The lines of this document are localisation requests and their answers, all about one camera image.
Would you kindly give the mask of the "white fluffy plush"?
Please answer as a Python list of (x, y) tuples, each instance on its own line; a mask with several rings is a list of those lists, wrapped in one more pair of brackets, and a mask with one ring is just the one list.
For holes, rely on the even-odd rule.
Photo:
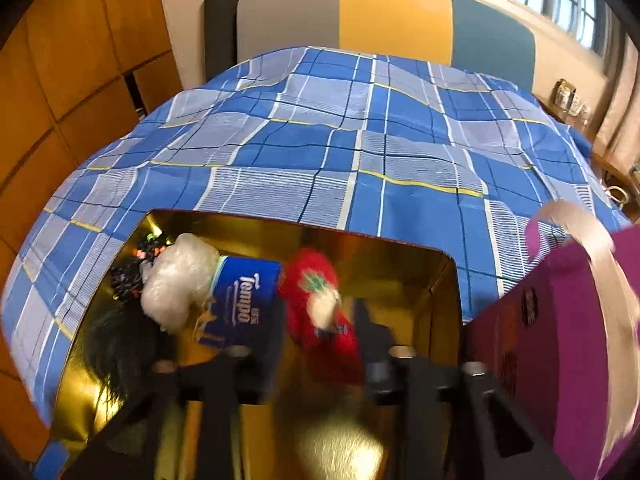
[(168, 333), (182, 330), (191, 308), (206, 305), (219, 258), (201, 237), (180, 234), (146, 274), (140, 300), (144, 314)]

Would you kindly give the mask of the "black beaded hair toy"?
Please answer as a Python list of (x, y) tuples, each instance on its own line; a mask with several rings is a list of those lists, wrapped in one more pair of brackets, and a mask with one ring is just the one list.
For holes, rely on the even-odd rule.
[(166, 248), (165, 235), (150, 233), (112, 266), (108, 278), (115, 304), (88, 324), (85, 364), (112, 400), (129, 398), (157, 363), (174, 358), (174, 340), (143, 312), (141, 304), (144, 283)]

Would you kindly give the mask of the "grey yellow blue headboard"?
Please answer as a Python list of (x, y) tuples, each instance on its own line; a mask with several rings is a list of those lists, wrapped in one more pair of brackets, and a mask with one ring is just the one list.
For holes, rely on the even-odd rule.
[(236, 38), (240, 60), (329, 47), (434, 62), (533, 89), (533, 33), (476, 0), (239, 0)]

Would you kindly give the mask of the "window with curtains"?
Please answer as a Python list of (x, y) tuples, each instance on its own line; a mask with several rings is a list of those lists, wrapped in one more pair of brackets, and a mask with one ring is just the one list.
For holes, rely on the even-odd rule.
[(519, 16), (559, 46), (581, 48), (596, 77), (597, 152), (620, 166), (639, 159), (639, 48), (603, 0), (483, 0)]

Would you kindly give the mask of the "blue tissue pack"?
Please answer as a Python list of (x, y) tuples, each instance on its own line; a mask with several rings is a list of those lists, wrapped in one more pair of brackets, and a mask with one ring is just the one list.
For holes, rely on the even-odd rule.
[(253, 347), (269, 325), (281, 269), (277, 261), (222, 256), (193, 339), (218, 350)]

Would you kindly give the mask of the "purple gift bag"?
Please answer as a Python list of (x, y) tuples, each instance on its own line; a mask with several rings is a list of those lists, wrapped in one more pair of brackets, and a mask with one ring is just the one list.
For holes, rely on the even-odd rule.
[(544, 204), (525, 228), (536, 266), (466, 326), (487, 364), (576, 479), (639, 452), (639, 229)]

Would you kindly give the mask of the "blue plaid bed cover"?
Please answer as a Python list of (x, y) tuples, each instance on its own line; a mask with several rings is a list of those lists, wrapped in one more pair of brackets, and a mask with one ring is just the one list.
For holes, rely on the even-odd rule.
[(527, 220), (568, 200), (628, 220), (579, 133), (515, 84), (314, 47), (251, 58), (178, 93), (47, 192), (2, 296), (2, 330), (43, 422), (93, 294), (153, 209), (245, 214), (434, 247), (465, 320), (529, 270)]

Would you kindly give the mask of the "wooden desk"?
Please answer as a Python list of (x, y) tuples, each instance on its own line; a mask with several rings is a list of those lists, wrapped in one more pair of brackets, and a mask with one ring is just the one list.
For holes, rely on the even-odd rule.
[(611, 195), (612, 200), (622, 208), (625, 216), (634, 222), (639, 223), (639, 185), (638, 182), (631, 177), (630, 174), (624, 174), (623, 171), (614, 167), (604, 155), (596, 154), (593, 151), (591, 134), (588, 126), (579, 117), (573, 117), (562, 112), (555, 105), (547, 105), (538, 101), (542, 109), (564, 125), (569, 125), (578, 131), (576, 141), (579, 145), (587, 145), (589, 148), (588, 162), (593, 172), (596, 174), (605, 191)]

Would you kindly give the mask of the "black rolled mat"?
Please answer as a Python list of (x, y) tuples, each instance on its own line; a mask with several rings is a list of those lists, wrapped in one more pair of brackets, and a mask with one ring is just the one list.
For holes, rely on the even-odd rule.
[(240, 0), (204, 0), (204, 68), (209, 81), (238, 62), (236, 17)]

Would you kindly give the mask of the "red strawberry plush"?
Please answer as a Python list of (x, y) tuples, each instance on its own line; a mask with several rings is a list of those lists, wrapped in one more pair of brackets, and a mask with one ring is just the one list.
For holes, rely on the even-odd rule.
[(355, 327), (342, 310), (334, 267), (318, 250), (303, 248), (286, 264), (279, 284), (288, 334), (317, 382), (360, 386), (364, 370)]

